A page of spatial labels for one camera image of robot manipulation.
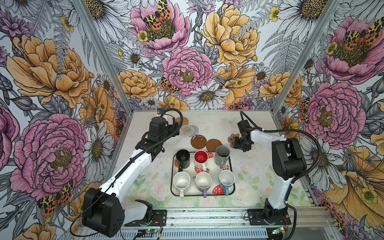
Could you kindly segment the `round woven rattan coaster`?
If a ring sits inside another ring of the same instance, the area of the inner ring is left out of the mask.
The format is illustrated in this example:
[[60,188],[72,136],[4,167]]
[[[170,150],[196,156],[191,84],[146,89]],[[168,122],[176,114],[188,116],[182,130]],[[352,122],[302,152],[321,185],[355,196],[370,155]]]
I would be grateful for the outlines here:
[[188,124],[189,124],[189,120],[188,120],[188,118],[186,118],[186,117],[183,117],[183,118],[177,117],[177,118],[175,119],[175,121],[176,121],[179,125],[180,125],[181,122],[182,122],[182,126],[185,126],[185,125],[188,125]]

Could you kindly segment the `plain brown wooden coaster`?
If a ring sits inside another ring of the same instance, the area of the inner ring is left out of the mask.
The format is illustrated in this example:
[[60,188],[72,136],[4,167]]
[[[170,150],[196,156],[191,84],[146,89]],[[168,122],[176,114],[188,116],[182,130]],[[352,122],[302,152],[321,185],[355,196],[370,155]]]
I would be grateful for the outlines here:
[[222,142],[217,139],[210,139],[207,141],[206,148],[208,152],[215,152],[219,146],[222,146]]

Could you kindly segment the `scratched dark brown wooden coaster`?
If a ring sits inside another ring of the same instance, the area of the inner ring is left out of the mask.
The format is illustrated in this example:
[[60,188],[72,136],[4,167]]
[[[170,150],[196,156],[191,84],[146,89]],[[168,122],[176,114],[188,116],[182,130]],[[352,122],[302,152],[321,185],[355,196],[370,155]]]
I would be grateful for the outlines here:
[[191,138],[191,146],[195,149],[203,149],[206,144],[207,139],[203,135],[195,135]]

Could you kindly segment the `cork paw print coaster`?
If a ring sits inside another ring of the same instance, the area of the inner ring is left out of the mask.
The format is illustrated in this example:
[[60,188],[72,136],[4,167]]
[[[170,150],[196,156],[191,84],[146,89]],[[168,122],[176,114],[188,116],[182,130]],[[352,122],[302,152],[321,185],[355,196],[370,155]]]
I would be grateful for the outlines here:
[[229,137],[228,137],[228,142],[231,146],[231,148],[234,149],[234,146],[235,146],[235,140],[236,138],[239,138],[240,137],[240,134],[231,134]]

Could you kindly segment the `grey-blue braided rope coaster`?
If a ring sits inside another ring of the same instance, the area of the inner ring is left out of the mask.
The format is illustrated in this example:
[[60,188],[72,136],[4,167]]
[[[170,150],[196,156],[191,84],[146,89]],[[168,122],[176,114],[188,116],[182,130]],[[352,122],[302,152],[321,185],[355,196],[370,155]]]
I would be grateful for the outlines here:
[[194,133],[193,133],[193,136],[196,136],[199,134],[199,128],[195,125],[192,125],[192,127],[194,128]]

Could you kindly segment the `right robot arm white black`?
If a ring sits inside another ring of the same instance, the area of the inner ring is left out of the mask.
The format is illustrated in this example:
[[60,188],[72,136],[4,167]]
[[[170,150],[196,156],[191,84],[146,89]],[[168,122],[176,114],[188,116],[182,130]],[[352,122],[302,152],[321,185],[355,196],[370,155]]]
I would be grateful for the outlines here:
[[282,130],[252,128],[247,120],[241,120],[237,126],[241,136],[235,138],[235,149],[247,152],[251,150],[253,144],[258,143],[272,151],[272,165],[277,176],[271,195],[265,202],[264,219],[272,222],[274,219],[285,217],[295,179],[307,169],[299,141],[295,138],[274,135]]

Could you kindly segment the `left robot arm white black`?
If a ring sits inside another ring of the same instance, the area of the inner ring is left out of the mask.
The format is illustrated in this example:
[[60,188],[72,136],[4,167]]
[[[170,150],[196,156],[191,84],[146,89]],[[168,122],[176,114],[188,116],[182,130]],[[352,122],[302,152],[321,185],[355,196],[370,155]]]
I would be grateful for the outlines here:
[[163,144],[179,135],[181,122],[170,124],[163,116],[152,118],[149,131],[143,134],[126,164],[98,189],[90,188],[84,195],[82,224],[96,233],[113,237],[122,226],[132,222],[148,224],[153,218],[152,204],[135,200],[123,207],[124,196],[140,173],[156,156],[164,152]]

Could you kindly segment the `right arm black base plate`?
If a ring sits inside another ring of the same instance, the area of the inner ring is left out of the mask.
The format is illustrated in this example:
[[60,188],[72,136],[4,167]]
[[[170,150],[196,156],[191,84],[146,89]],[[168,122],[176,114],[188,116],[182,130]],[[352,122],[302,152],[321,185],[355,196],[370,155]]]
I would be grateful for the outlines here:
[[289,226],[292,224],[288,209],[274,210],[269,208],[264,209],[248,209],[247,211],[251,226],[256,225],[283,225]]

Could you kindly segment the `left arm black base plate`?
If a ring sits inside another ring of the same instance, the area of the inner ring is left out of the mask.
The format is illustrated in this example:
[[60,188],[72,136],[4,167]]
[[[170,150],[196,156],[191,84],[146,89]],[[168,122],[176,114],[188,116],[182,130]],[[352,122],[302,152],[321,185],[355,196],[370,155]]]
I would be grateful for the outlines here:
[[167,222],[167,210],[153,210],[151,220],[137,220],[124,224],[125,227],[165,227]]

